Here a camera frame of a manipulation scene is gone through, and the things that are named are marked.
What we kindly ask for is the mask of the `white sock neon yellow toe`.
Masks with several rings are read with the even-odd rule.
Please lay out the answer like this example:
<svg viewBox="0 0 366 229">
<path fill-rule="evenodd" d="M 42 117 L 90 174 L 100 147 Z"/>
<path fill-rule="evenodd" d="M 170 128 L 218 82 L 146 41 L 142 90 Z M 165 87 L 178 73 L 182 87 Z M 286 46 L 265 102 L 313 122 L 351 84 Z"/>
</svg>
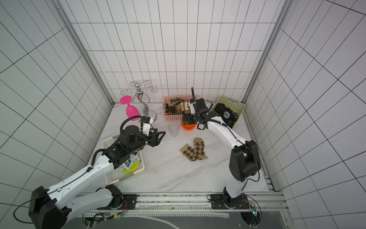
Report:
<svg viewBox="0 0 366 229">
<path fill-rule="evenodd" d="M 134 173 L 140 165 L 140 158 L 137 155 L 133 155 L 125 161 L 121 166 L 119 166 L 120 171 L 125 174 Z"/>
</svg>

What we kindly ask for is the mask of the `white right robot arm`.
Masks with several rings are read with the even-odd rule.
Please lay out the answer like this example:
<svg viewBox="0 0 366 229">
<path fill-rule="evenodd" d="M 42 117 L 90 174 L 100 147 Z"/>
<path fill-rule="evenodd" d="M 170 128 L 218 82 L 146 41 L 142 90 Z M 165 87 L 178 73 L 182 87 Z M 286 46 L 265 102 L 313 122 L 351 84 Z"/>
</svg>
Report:
<svg viewBox="0 0 366 229">
<path fill-rule="evenodd" d="M 242 195 L 249 180 L 258 182 L 260 179 L 258 146 L 255 141 L 247 141 L 233 131 L 216 111 L 209 110 L 203 98 L 193 98 L 188 105 L 190 112 L 183 114 L 183 123 L 203 125 L 204 129 L 216 134 L 231 150 L 229 169 L 232 177 L 223 194 L 228 203 L 234 202 Z"/>
</svg>

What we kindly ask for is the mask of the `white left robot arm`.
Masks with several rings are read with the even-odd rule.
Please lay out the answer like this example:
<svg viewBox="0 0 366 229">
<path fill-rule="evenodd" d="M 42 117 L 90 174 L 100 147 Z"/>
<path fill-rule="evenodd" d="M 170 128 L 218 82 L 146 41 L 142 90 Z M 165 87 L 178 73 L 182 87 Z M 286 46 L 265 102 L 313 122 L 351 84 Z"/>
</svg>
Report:
<svg viewBox="0 0 366 229">
<path fill-rule="evenodd" d="M 31 194 L 29 217 L 37 229 L 60 229 L 75 217 L 98 208 L 118 210 L 125 207 L 122 192 L 115 185 L 107 185 L 94 193 L 79 196 L 79 193 L 100 177 L 114 171 L 130 159 L 131 154 L 146 145 L 156 147 L 165 131 L 151 128 L 145 134 L 137 126 L 128 126 L 106 149 L 99 149 L 90 165 L 69 178 L 49 188 L 43 186 Z"/>
</svg>

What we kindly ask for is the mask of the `tan brown argyle sock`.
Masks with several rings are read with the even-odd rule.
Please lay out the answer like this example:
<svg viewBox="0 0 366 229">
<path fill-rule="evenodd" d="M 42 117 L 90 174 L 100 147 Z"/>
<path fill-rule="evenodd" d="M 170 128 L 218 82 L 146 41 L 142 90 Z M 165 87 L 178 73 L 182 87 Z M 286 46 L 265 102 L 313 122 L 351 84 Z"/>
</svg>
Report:
<svg viewBox="0 0 366 229">
<path fill-rule="evenodd" d="M 191 162 L 208 159 L 205 154 L 205 143 L 203 139 L 199 137 L 194 138 L 193 147 L 185 144 L 180 149 L 180 152 Z"/>
</svg>

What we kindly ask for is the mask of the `brown tan knit sock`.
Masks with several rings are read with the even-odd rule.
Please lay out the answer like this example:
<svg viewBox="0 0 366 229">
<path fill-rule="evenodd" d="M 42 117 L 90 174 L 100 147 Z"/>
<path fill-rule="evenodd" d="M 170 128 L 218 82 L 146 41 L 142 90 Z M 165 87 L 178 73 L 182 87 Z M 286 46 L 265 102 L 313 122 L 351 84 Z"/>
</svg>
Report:
<svg viewBox="0 0 366 229">
<path fill-rule="evenodd" d="M 168 99 L 167 103 L 165 104 L 165 112 L 167 115 L 177 115 L 178 108 L 177 106 L 184 102 L 184 99 L 180 97 Z"/>
</svg>

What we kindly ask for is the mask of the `black sock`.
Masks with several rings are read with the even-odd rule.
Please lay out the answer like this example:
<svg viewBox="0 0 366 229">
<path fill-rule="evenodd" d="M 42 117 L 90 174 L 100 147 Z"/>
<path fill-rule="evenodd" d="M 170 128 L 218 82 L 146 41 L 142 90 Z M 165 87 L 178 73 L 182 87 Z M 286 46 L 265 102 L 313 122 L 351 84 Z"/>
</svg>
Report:
<svg viewBox="0 0 366 229">
<path fill-rule="evenodd" d="M 230 127 L 233 128 L 234 124 L 239 118 L 239 114 L 226 107 L 224 104 L 218 103 L 214 110 L 219 114 L 222 120 Z"/>
</svg>

